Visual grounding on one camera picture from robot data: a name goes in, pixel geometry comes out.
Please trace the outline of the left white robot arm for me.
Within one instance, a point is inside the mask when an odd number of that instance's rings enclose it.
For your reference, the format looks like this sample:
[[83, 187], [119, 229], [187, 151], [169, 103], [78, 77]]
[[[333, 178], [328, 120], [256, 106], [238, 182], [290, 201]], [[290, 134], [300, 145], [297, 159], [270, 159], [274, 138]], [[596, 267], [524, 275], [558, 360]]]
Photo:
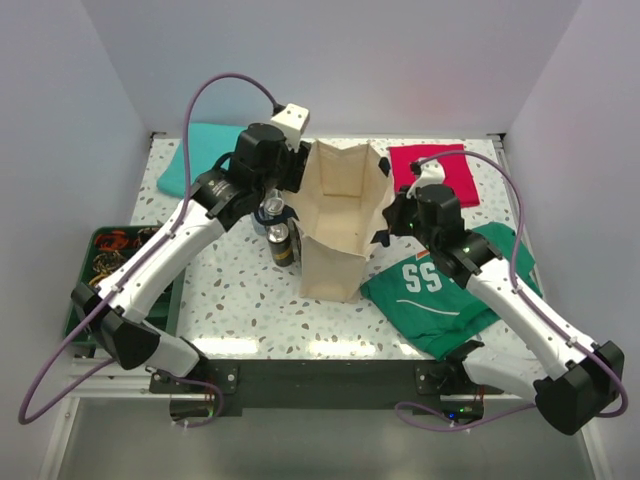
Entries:
[[122, 267], [97, 286], [78, 285], [72, 301], [82, 326], [123, 369], [171, 374], [185, 392], [207, 380], [203, 354], [146, 320], [151, 307], [206, 246], [255, 212], [274, 188], [297, 191], [310, 145], [306, 127], [271, 120], [238, 136], [234, 151], [200, 174], [169, 220]]

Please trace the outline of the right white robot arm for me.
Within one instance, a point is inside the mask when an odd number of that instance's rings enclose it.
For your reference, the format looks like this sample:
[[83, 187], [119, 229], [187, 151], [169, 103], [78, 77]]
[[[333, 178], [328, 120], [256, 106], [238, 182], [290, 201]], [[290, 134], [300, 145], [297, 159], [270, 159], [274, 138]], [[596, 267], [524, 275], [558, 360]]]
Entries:
[[446, 367], [452, 390], [466, 393], [481, 384], [514, 394], [565, 435], [594, 418], [615, 418], [627, 411], [622, 350], [573, 327], [519, 280], [513, 258], [466, 228], [451, 188], [404, 187], [383, 217], [390, 234], [418, 240], [436, 269], [494, 311], [535, 357], [533, 364], [501, 360], [479, 346]]

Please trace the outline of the beige canvas bag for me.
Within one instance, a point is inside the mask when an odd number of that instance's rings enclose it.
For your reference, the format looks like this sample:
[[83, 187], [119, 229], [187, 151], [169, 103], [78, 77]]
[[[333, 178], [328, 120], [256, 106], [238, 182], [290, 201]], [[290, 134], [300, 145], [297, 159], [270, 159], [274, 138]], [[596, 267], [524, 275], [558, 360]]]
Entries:
[[301, 297], [355, 299], [394, 198], [390, 162], [370, 144], [312, 144], [299, 191], [284, 194], [300, 239]]

